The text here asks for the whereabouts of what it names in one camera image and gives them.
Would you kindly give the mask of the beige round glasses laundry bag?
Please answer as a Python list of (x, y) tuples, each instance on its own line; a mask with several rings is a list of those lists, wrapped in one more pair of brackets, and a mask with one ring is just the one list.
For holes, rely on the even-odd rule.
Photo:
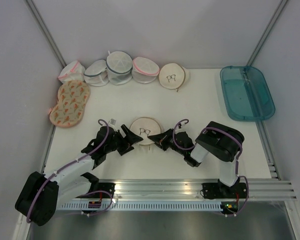
[(160, 123), (152, 117), (139, 117), (135, 119), (129, 129), (143, 140), (137, 143), (138, 147), (143, 151), (150, 151), (154, 146), (154, 142), (149, 139), (149, 136), (162, 133)]

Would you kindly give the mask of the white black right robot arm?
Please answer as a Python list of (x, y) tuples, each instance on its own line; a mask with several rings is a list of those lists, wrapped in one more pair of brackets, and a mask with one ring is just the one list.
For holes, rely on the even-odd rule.
[(199, 167), (206, 157), (212, 155), (220, 160), (217, 182), (203, 183), (200, 194), (204, 199), (247, 199), (249, 184), (241, 182), (239, 157), (243, 152), (243, 134), (229, 126), (210, 121), (195, 141), (182, 127), (188, 119), (180, 120), (174, 128), (159, 134), (148, 135), (148, 139), (161, 150), (171, 149), (183, 156), (191, 167)]

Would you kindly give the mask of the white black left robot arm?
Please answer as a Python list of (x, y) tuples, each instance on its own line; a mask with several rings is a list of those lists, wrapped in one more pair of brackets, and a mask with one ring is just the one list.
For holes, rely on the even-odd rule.
[(143, 141), (126, 125), (119, 130), (100, 119), (96, 137), (66, 165), (50, 172), (31, 173), (15, 203), (15, 209), (25, 216), (27, 223), (46, 224), (56, 209), (77, 197), (94, 198), (99, 193), (99, 178), (91, 171), (101, 165), (107, 154), (123, 156)]

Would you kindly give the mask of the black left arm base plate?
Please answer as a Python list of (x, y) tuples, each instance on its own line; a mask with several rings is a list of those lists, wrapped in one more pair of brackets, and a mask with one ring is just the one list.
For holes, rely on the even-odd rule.
[[(95, 191), (105, 191), (105, 192), (108, 192), (113, 197), (114, 193), (115, 193), (115, 185), (116, 184), (113, 182), (94, 183), (91, 185), (88, 193), (95, 192)], [(104, 192), (93, 193), (87, 197), (91, 198), (91, 199), (98, 199), (98, 200), (111, 198), (108, 194), (106, 194)]]

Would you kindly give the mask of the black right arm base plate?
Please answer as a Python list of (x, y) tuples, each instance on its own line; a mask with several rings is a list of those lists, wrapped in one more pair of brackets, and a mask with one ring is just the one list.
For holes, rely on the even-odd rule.
[(221, 182), (207, 182), (202, 184), (203, 197), (209, 200), (217, 199), (245, 199), (247, 197), (247, 185), (244, 182), (227, 186)]

